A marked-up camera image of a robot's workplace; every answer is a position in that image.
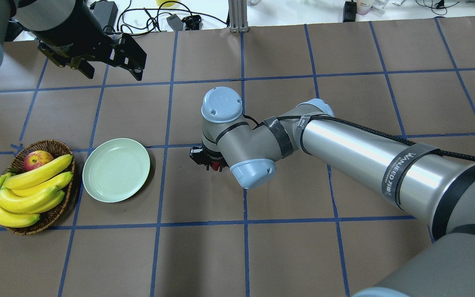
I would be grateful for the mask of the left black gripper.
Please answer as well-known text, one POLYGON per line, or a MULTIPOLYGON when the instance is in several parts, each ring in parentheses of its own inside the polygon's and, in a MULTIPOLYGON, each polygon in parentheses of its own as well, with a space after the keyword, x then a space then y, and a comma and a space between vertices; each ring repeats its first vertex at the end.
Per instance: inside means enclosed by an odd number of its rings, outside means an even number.
POLYGON ((53 64, 70 66, 88 79, 99 61, 127 70, 137 81, 143 79, 147 53, 130 34, 115 35, 114 41, 102 31, 89 8, 74 8, 65 21, 54 28, 38 31, 38 49, 53 64))

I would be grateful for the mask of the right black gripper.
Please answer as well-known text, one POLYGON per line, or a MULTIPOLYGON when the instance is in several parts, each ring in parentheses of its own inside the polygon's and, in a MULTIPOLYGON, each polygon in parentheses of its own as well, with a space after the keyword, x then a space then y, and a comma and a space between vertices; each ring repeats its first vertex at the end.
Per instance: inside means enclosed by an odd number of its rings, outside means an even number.
POLYGON ((196 164, 206 167, 207 171, 211 169, 209 165, 212 161, 221 162, 222 171, 227 167, 227 162, 221 152, 210 150, 204 144, 202 144, 202 146, 193 146, 190 148, 190 159, 196 164))

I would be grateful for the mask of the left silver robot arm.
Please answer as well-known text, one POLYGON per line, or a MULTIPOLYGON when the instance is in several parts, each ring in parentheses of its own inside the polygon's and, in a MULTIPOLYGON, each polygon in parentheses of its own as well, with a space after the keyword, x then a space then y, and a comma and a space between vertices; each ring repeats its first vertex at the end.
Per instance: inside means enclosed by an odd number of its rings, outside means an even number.
POLYGON ((88 79, 92 61, 143 78, 147 54, 128 33, 107 33, 83 0, 0 0, 0 66, 8 22, 15 19, 38 38, 38 50, 53 64, 69 66, 88 79))

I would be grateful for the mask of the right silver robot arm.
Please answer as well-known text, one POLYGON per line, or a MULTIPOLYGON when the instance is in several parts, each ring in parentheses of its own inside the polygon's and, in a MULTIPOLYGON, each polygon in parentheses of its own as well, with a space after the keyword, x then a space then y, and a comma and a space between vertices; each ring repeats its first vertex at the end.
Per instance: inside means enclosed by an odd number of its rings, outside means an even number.
POLYGON ((206 92, 202 145, 190 158, 228 167, 252 189, 275 162, 301 150, 427 224, 434 244, 358 297, 475 297, 475 156, 414 143, 335 117, 321 99, 298 104, 251 128, 233 89, 206 92))

